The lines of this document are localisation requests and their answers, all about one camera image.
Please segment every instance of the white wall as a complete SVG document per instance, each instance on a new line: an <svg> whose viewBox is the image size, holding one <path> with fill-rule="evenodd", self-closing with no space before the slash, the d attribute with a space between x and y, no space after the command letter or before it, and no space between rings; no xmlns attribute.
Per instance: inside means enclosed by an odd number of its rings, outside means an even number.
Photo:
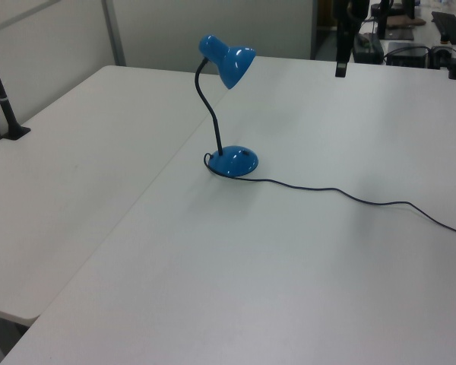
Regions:
<svg viewBox="0 0 456 365"><path fill-rule="evenodd" d="M194 72L213 33L260 56L309 59L316 0L111 0L128 66Z"/></svg>
<svg viewBox="0 0 456 365"><path fill-rule="evenodd" d="M113 64L100 0L61 0L0 30L0 76L20 124Z"/></svg>

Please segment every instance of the lamp shade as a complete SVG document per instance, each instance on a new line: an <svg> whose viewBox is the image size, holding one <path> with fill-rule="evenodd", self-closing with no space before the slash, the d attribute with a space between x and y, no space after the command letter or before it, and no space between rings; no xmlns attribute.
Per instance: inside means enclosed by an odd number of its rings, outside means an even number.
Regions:
<svg viewBox="0 0 456 365"><path fill-rule="evenodd" d="M229 89L243 77L255 57L254 49L228 47L213 35L203 37L199 50L218 67L221 81Z"/></svg>

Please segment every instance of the table surface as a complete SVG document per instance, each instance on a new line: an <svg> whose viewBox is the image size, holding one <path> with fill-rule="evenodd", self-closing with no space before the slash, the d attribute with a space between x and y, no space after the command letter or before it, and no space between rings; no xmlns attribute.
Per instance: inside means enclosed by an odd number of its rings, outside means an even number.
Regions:
<svg viewBox="0 0 456 365"><path fill-rule="evenodd" d="M208 114L193 85L106 67L0 141L1 317L30 325L104 241Z"/></svg>
<svg viewBox="0 0 456 365"><path fill-rule="evenodd" d="M378 4L379 0L371 0L371 4ZM422 26L417 26L413 28L413 36L414 40L381 40L382 48L384 53L388 51L388 44L390 42L404 42L404 43L422 43L425 46L433 47L433 46L441 46L440 39L441 34L438 31L437 26L432 22L432 12L433 11L440 11L445 13L452 13L456 15L456 0L449 1L449 5L443 5L440 7L433 7L431 6L432 0L428 0L427 2L422 2L420 6L416 6L415 8L415 15L426 21L426 24ZM366 23L362 25L360 33L371 33L372 32L373 23ZM447 44L445 46L452 47L456 49L455 45Z"/></svg>
<svg viewBox="0 0 456 365"><path fill-rule="evenodd" d="M215 108L224 143L258 153L252 178L456 228L456 81L334 69L256 58ZM213 134L206 118L4 365L456 364L456 233L213 176Z"/></svg>

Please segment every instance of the desk lamp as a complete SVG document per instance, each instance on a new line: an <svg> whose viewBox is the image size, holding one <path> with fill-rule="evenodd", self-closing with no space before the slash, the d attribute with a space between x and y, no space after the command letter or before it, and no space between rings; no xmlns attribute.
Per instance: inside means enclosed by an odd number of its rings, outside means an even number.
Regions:
<svg viewBox="0 0 456 365"><path fill-rule="evenodd" d="M214 134L218 149L210 156L209 167L224 176L241 176L252 172L258 165L255 152L241 146L221 146L218 119L213 108L207 102L199 87L199 74L209 61L218 67L221 81L228 89L235 86L245 74L255 57L255 50L246 47L228 47L213 35L203 37L199 50L204 56L195 75L195 85L199 97L203 100L213 117Z"/></svg>

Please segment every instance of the power cord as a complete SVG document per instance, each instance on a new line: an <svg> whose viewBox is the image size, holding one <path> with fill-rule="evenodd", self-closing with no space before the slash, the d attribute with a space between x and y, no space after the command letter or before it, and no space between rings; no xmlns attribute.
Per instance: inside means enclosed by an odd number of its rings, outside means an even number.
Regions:
<svg viewBox="0 0 456 365"><path fill-rule="evenodd" d="M424 216L426 216L428 219L430 219L434 223L438 224L439 226L444 227L444 228L446 228L448 230L452 230L453 232L456 233L456 229L455 228L449 227L449 226L437 221L436 219L434 219L433 217L428 215L425 211L423 211L422 209L418 208L417 206L415 206L411 202L375 203L375 202L369 202L369 201L366 201L366 200L363 200L363 199L360 199L360 198L356 198L356 197L354 197L354 196L348 194L347 192L344 192L343 190L338 189L338 188L308 188L308 187L305 187L305 186L294 186L294 185L286 184L285 182L280 182L280 181L272 180L272 179L249 179L249 178L246 178L246 177L228 176L228 175L224 175L222 173L218 173L217 171L213 170L209 166L207 161L206 161L206 157L208 157L208 156L209 156L210 159L213 157L212 154L205 154L204 155L204 165L207 167L208 170L210 170L212 173L214 173L215 175L218 175L218 176L226 177L228 179L233 179L233 180L248 181L248 182L251 182L251 183L259 183L259 182L260 183L273 183L273 184L285 186L285 187L290 188L290 189L306 190L306 191L309 191L309 192L339 192L340 194L345 195L346 197L354 200L355 202L359 202L359 203L366 204L366 205L376 205L376 206L409 205L410 207L414 208L416 211L418 211L419 213L423 214Z"/></svg>

